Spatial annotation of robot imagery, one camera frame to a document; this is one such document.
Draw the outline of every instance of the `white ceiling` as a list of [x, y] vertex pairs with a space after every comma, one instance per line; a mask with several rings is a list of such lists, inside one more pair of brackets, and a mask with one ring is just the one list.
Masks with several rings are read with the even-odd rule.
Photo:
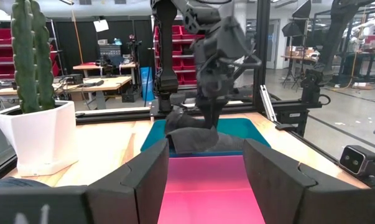
[[[69, 6], [58, 0], [37, 0], [41, 6], [42, 12], [47, 17], [71, 17], [73, 10], [76, 17], [85, 16], [143, 16], [150, 15], [151, 8], [149, 0], [127, 0], [127, 4], [115, 4], [114, 0], [92, 0], [91, 6], [79, 5], [79, 0], [74, 0], [75, 4]], [[11, 13], [14, 0], [0, 0], [0, 9]], [[305, 0], [299, 0], [297, 3], [289, 4], [280, 9], [296, 9], [299, 4]], [[313, 9], [327, 10], [330, 8], [332, 0], [323, 0], [322, 4], [316, 4]]]

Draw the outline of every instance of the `pink tray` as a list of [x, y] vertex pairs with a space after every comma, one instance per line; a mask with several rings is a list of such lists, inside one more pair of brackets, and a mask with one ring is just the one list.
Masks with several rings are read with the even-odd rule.
[[265, 224], [242, 156], [170, 158], [160, 224]]

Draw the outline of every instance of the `door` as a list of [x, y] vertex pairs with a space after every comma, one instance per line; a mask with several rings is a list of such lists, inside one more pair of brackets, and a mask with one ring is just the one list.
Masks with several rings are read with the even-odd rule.
[[279, 21], [270, 20], [269, 22], [269, 34], [267, 36], [267, 61], [266, 68], [275, 69], [277, 61], [277, 41], [279, 36]]

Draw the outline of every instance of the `concrete floor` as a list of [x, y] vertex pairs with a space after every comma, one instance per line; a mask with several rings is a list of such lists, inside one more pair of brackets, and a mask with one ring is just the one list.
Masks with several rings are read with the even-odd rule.
[[[301, 97], [302, 90], [291, 89], [292, 84], [282, 86], [282, 77], [286, 70], [268, 70], [266, 86], [283, 100], [294, 100]], [[252, 71], [246, 72], [243, 83], [250, 85], [253, 81]], [[305, 138], [314, 143], [335, 158], [341, 156], [346, 145], [359, 144], [375, 152], [375, 90], [344, 89], [332, 91], [322, 89], [322, 93], [331, 98], [331, 103], [321, 109], [310, 110], [307, 121]], [[83, 101], [75, 103], [76, 110], [88, 110]], [[111, 98], [106, 103], [107, 108], [132, 108], [144, 106], [142, 99], [135, 103], [122, 103], [120, 98]]]

